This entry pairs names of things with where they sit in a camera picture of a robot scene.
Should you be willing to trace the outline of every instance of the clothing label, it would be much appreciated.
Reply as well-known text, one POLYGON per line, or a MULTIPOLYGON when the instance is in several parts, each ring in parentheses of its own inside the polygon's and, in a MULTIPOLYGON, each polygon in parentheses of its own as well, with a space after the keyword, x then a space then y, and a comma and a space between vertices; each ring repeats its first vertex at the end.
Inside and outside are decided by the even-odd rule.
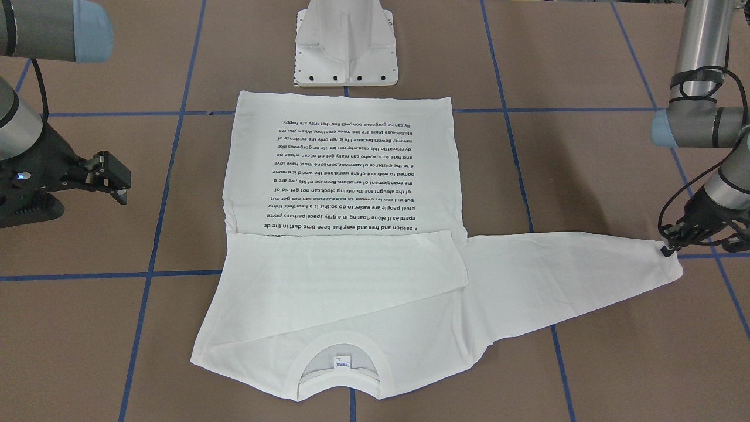
POLYGON ((352 357, 351 356, 334 357, 333 369, 352 369, 352 357))

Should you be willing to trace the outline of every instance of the fabric fold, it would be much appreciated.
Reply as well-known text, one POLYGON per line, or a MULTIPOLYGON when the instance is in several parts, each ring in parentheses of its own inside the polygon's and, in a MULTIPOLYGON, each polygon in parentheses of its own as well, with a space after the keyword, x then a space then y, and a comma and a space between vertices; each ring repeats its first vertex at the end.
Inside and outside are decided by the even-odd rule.
POLYGON ((199 350, 304 330, 467 284, 449 231, 311 237, 230 233, 227 242, 220 284, 196 341, 199 350))
POLYGON ((583 232, 470 237, 461 249, 471 282, 466 328, 486 327, 489 337, 474 341, 483 350, 672 282, 683 269, 662 246, 583 232))

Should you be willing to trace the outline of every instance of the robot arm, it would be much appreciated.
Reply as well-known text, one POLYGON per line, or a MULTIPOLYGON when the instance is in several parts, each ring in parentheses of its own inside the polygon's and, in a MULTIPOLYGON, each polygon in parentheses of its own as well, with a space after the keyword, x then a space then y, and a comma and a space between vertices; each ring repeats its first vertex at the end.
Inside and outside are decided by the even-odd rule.
POLYGON ((659 228, 666 243, 662 252, 667 256, 691 244, 720 244, 729 252, 750 249, 750 149, 744 88, 737 79, 743 107, 717 107, 713 97, 725 75, 733 76, 726 66, 735 3, 691 0, 687 4, 669 107, 657 112, 652 124, 652 141, 659 146, 732 148, 685 205, 685 215, 675 225, 659 228), (717 243, 702 242, 728 225, 735 234, 717 243))
MULTIPOLYGON (((0 2, 0 51, 5 56, 103 62, 112 53, 112 26, 95 3, 0 2)), ((0 228, 61 216, 65 208, 50 194, 54 191, 103 191, 126 204, 130 177, 128 168, 107 151, 91 160, 76 155, 46 116, 41 118, 0 78, 0 228)))

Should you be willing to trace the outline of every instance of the black cable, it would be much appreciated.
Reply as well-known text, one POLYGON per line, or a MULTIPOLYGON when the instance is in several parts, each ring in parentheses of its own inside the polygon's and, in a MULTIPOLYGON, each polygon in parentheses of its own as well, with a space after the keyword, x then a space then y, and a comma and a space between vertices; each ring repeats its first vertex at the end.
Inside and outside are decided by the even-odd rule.
POLYGON ((47 90, 44 88, 44 79, 42 78, 42 70, 39 68, 37 59, 31 59, 31 65, 34 66, 34 73, 37 74, 37 83, 39 84, 39 95, 42 97, 42 120, 47 123, 47 119, 50 117, 50 106, 47 103, 47 90))
POLYGON ((727 52, 724 54, 724 67, 729 68, 729 45, 731 37, 727 36, 727 52))
MULTIPOLYGON (((686 72, 688 75, 696 75, 700 71, 705 70, 715 70, 715 71, 721 71, 723 74, 729 75, 732 79, 734 79, 734 82, 737 84, 737 88, 739 89, 739 96, 742 99, 742 125, 744 126, 747 123, 747 115, 748 115, 748 99, 747 94, 745 93, 745 87, 743 85, 743 82, 740 80, 740 77, 738 77, 734 72, 730 71, 729 69, 723 67, 723 66, 716 66, 716 65, 707 65, 707 66, 700 66, 697 69, 694 69, 690 72, 686 72)), ((711 89, 708 93, 704 95, 687 95, 685 93, 685 83, 687 82, 694 82, 689 80, 690 76, 687 76, 685 78, 686 80, 682 81, 679 85, 679 93, 682 95, 683 98, 687 98, 689 100, 693 101, 700 101, 700 100, 707 100, 711 97, 711 95, 714 95, 716 91, 719 90, 720 85, 717 84, 717 86, 714 86, 713 89, 711 89)))
MULTIPOLYGON (((682 188, 680 188, 677 192, 675 192, 674 195, 672 195, 671 198, 669 198, 667 200, 667 203, 664 204, 664 206, 661 208, 661 212, 658 215, 658 229, 659 229, 658 232, 659 232, 659 234, 661 234, 665 239, 669 238, 669 236, 666 233, 666 230, 663 228, 664 227, 664 214, 667 212, 667 208, 669 208, 669 206, 674 202, 674 200, 680 194, 682 194, 685 190, 687 190, 687 188, 689 188, 690 186, 694 185, 698 180, 704 178, 708 173, 711 173, 712 171, 714 171, 717 168, 721 167, 721 165, 724 164, 724 161, 727 161, 727 158, 729 158, 729 156, 732 155, 732 152, 734 152, 734 151, 737 150, 737 147, 740 146, 740 144, 742 143, 743 139, 748 134, 750 134, 750 125, 745 124, 745 125, 743 125, 740 128, 740 130, 739 130, 739 132, 737 134, 737 140, 734 143, 734 147, 732 148, 731 152, 729 152, 729 154, 727 154, 727 156, 724 157, 724 159, 722 159, 718 163, 714 164, 713 166, 711 166, 711 168, 709 168, 708 170, 705 170, 703 173, 697 175, 697 177, 695 177, 695 179, 693 179, 690 182, 688 182, 686 185, 684 185, 682 188)), ((734 227, 735 226, 734 224, 731 224, 730 226, 736 230, 736 228, 734 227)), ((696 246, 718 246, 718 245, 721 245, 723 242, 725 242, 728 239, 729 238, 727 237, 726 239, 716 240, 714 242, 679 242, 679 244, 677 246, 679 246, 679 247, 685 247, 685 246, 690 246, 690 245, 696 245, 696 246)))

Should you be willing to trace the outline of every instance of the gray metal tube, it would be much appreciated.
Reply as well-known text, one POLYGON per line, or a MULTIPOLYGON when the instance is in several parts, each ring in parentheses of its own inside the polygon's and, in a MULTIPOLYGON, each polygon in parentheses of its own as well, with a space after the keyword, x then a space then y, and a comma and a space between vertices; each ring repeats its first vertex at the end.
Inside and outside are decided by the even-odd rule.
POLYGON ((750 149, 748 147, 746 137, 706 182, 708 196, 725 208, 750 208, 750 149))
POLYGON ((42 133, 42 119, 0 77, 0 161, 21 155, 42 133))
MULTIPOLYGON (((682 24, 682 38, 675 73, 691 71, 706 65, 723 66, 727 39, 731 26, 734 0, 691 0, 682 24)), ((687 82, 687 95, 705 95, 713 82, 687 82)), ((672 88, 672 98, 679 98, 678 86, 672 88)))
MULTIPOLYGON (((73 0, 15 1, 13 15, 16 47, 12 56, 75 62, 73 0)), ((7 33, 0 32, 0 46, 7 44, 7 33)))
POLYGON ((8 22, 5 19, 5 7, 0 7, 0 55, 6 56, 8 48, 8 22))
POLYGON ((743 109, 719 109, 712 101, 675 101, 667 109, 667 117, 679 147, 734 148, 743 109))

